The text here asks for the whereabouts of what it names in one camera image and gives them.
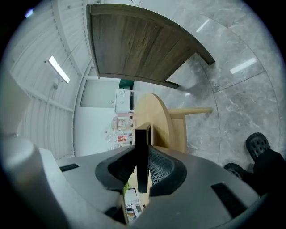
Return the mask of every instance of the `white cabinet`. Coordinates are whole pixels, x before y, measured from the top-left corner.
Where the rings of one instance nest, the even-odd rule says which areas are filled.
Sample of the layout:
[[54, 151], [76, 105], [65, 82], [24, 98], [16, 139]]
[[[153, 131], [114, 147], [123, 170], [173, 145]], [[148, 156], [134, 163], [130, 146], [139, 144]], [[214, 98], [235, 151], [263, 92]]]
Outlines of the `white cabinet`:
[[116, 89], [114, 100], [114, 111], [116, 114], [133, 112], [133, 110], [130, 109], [131, 92], [131, 90]]

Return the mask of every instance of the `black mesh grille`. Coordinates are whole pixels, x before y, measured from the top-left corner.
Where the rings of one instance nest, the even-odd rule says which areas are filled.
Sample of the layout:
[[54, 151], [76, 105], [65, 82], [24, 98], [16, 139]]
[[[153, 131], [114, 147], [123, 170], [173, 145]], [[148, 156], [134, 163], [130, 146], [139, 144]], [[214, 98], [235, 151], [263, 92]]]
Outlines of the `black mesh grille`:
[[148, 167], [151, 172], [152, 184], [155, 185], [171, 174], [174, 163], [169, 158], [149, 148]]

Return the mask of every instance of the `foot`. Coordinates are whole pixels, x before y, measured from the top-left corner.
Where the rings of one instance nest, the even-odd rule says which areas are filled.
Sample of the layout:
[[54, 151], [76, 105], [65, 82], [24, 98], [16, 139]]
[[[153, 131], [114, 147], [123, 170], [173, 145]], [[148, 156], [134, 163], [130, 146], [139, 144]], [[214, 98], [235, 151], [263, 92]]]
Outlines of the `foot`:
[[260, 154], [271, 149], [267, 138], [261, 133], [251, 134], [245, 141], [245, 145], [254, 161]]
[[248, 176], [250, 175], [249, 172], [245, 171], [243, 168], [241, 168], [238, 164], [235, 163], [228, 163], [224, 166], [224, 169], [229, 171], [230, 173], [237, 176], [239, 179], [246, 181], [248, 179]]

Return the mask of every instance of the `white wall panel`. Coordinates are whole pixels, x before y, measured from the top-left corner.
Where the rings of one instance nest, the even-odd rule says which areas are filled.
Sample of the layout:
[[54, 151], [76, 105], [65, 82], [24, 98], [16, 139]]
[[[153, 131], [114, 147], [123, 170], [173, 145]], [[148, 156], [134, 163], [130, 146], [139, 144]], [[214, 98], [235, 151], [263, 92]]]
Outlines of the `white wall panel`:
[[[83, 0], [43, 1], [22, 23], [6, 52], [7, 69], [32, 98], [18, 133], [49, 149], [56, 159], [73, 155], [74, 104], [81, 72], [91, 59], [85, 6]], [[52, 55], [70, 78], [69, 84], [61, 82], [47, 62]]]

